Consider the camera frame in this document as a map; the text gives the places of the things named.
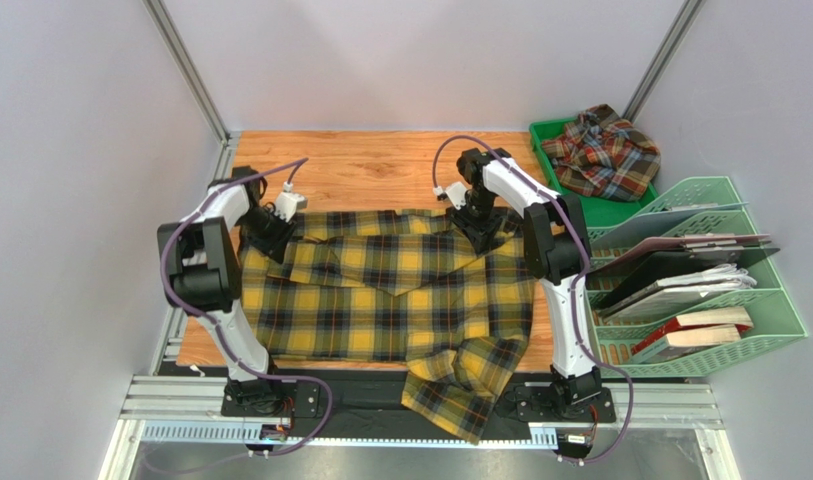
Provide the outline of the yellow plaid long sleeve shirt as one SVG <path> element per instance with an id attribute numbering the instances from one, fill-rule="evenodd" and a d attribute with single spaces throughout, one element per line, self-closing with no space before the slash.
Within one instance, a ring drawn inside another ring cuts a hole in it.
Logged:
<path id="1" fill-rule="evenodd" d="M 243 310 L 277 360 L 405 365 L 403 406 L 477 443 L 534 316 L 522 219 L 497 213 L 483 254 L 443 210 L 300 214 L 282 261 L 243 231 Z"/>

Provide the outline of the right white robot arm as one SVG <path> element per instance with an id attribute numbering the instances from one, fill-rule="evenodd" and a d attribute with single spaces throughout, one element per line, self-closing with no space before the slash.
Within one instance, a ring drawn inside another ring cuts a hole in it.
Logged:
<path id="1" fill-rule="evenodd" d="M 477 254 L 489 251 L 501 227 L 502 198 L 522 218 L 524 261 L 542 286 L 554 340 L 552 394 L 559 405 L 579 405 L 602 391 L 601 373 L 584 335 L 585 276 L 591 258 L 580 201 L 525 173 L 510 157 L 470 149 L 461 153 L 462 181 L 445 188 L 454 225 Z"/>

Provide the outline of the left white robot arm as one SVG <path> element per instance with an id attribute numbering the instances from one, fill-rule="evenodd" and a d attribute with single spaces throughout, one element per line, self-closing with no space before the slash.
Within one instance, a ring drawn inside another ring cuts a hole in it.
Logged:
<path id="1" fill-rule="evenodd" d="M 278 403 L 286 395 L 241 305 L 242 268 L 230 236 L 241 226 L 246 245 L 283 261 L 303 200 L 285 191 L 287 209 L 266 207 L 266 188 L 263 174 L 236 167 L 229 178 L 211 183 L 192 214 L 157 231 L 167 300 L 194 317 L 217 345 L 228 368 L 224 395 L 237 406 Z"/>

